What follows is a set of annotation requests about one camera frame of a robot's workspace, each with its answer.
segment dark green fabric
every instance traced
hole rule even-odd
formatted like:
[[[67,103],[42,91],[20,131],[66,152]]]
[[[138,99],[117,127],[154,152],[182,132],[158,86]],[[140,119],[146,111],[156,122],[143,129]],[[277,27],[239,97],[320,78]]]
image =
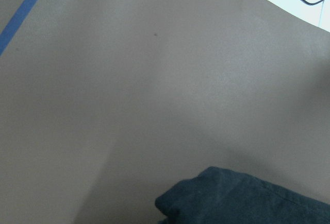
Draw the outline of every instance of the dark green fabric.
[[[158,197],[159,224],[330,224],[330,205],[248,174],[210,167]]]

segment dark cloth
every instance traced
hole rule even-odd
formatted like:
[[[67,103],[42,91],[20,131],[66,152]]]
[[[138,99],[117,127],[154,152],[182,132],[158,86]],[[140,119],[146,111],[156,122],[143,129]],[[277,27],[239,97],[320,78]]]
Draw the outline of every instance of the dark cloth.
[[[248,174],[210,167],[158,197],[159,224],[330,224],[330,205]]]

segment blue tape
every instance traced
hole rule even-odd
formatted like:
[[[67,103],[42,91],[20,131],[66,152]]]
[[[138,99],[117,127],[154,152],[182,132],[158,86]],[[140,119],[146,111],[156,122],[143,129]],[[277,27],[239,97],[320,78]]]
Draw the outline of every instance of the blue tape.
[[[30,13],[32,7],[36,4],[37,0],[24,0],[16,13],[10,19],[5,29],[0,34],[0,56],[6,49],[7,45],[14,37],[15,33],[23,23],[24,19]]]

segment blue stripe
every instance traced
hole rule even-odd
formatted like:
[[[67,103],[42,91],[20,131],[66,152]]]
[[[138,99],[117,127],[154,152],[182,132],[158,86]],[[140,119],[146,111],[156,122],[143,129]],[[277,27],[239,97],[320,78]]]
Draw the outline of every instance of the blue stripe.
[[[0,35],[0,56],[27,17],[37,0],[24,0]]]

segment blue line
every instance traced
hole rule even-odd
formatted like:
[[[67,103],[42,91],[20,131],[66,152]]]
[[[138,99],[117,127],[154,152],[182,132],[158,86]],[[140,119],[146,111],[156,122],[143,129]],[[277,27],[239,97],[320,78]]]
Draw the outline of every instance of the blue line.
[[[24,19],[30,13],[32,7],[36,4],[37,0],[24,0],[16,13],[10,19],[5,29],[0,34],[0,56],[6,49],[7,45],[14,37],[15,33],[23,23]]]

